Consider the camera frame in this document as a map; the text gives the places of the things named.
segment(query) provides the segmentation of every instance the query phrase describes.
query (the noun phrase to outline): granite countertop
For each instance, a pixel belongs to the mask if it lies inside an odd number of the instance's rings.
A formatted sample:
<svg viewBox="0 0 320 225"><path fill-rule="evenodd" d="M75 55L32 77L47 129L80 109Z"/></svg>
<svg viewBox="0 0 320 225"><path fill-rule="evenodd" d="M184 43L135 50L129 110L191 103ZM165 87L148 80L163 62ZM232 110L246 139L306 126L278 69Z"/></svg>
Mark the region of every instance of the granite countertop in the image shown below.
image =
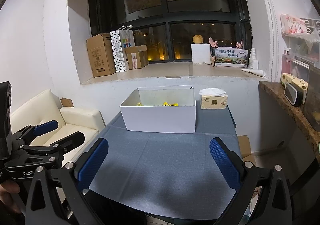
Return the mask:
<svg viewBox="0 0 320 225"><path fill-rule="evenodd" d="M298 128L303 135L307 138L313 152L316 155L318 162L320 163L319 143L320 132L317 132L310 125L309 121L302 113L302 108L293 107L287 98L284 96L284 87L280 83L260 81L259 88L264 90L273 99L275 99L279 105L293 118Z"/></svg>

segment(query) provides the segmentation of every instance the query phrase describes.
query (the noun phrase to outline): sofa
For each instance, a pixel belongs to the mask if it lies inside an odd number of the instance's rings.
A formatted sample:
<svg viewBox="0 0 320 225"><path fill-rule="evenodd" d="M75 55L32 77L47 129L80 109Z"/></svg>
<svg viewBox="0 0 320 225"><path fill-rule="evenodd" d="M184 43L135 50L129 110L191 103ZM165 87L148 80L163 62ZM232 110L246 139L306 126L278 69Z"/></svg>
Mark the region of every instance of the sofa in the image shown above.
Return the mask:
<svg viewBox="0 0 320 225"><path fill-rule="evenodd" d="M85 137L85 141L81 146L64 155L62 166L69 161L75 162L86 145L92 142L105 127L102 116L97 110L73 107L59 109L51 90L43 91L10 114L12 133L27 125L43 124L50 120L56 120L59 124L58 128L36 137L30 145L49 146L53 142L77 131L82 132Z"/></svg>

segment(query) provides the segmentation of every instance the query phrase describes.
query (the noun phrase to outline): white bottle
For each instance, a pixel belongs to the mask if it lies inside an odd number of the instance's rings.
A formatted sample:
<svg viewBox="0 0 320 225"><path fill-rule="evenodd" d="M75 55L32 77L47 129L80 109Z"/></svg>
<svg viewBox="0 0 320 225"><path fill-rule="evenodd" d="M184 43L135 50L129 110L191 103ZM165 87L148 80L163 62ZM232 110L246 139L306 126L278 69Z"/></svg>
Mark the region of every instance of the white bottle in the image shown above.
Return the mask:
<svg viewBox="0 0 320 225"><path fill-rule="evenodd" d="M256 59L256 49L251 49L251 54L249 58L249 69L258 70L258 60Z"/></svg>

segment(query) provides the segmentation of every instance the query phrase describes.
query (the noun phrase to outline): window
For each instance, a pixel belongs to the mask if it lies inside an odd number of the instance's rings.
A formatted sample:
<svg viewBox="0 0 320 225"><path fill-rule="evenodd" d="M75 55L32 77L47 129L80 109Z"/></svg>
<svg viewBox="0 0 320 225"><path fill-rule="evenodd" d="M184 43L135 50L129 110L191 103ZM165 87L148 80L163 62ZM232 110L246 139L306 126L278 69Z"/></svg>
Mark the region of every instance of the window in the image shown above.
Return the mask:
<svg viewBox="0 0 320 225"><path fill-rule="evenodd" d="M92 34L133 25L136 45L147 45L150 63L191 61L196 34L219 46L244 40L251 48L246 0L89 0Z"/></svg>

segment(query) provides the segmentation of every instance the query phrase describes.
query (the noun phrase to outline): window frame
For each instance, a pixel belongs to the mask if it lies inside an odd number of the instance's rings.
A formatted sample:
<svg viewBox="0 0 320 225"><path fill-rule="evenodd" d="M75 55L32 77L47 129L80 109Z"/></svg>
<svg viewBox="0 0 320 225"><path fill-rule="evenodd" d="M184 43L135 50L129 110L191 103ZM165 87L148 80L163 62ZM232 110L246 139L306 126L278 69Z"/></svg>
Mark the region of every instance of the window frame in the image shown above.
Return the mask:
<svg viewBox="0 0 320 225"><path fill-rule="evenodd" d="M251 49L252 37L251 35L246 35L245 29L245 25L250 24L246 0L228 0L230 12L169 12L168 1L161 0L162 15L132 20L122 24L117 24L115 6L110 6L110 1L114 4L114 0L88 0L92 35L108 33L117 30L122 25L133 25L133 30L165 25L169 60L150 61L149 63L191 61L191 59L175 59L171 35L171 24L173 23L208 22L232 24L234 25L236 40L240 42L243 38L244 48L248 50Z"/></svg>

